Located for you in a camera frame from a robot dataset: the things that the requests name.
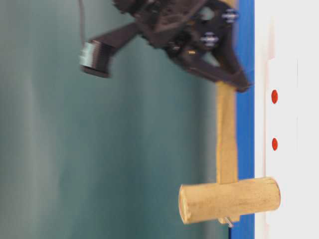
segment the teal wall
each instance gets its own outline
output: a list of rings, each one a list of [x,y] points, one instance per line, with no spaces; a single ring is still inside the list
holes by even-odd
[[[87,36],[131,20],[84,4]],[[76,0],[0,2],[0,238],[228,238],[177,206],[215,181],[214,85],[139,37],[86,75],[78,22]]]

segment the blue strip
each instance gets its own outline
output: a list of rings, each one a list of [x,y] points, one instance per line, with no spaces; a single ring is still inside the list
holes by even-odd
[[[236,29],[237,56],[254,83],[255,69],[255,24],[254,0],[238,0],[240,18]],[[237,94],[237,143],[238,178],[254,178],[254,88],[244,94]],[[230,239],[253,239],[255,216],[242,216],[239,223],[229,230]]]

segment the metal pin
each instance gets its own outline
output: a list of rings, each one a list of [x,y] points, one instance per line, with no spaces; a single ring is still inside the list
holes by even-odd
[[[233,228],[234,227],[234,224],[232,223],[232,221],[230,220],[229,217],[225,217],[225,221],[228,223],[228,227],[229,228]]]

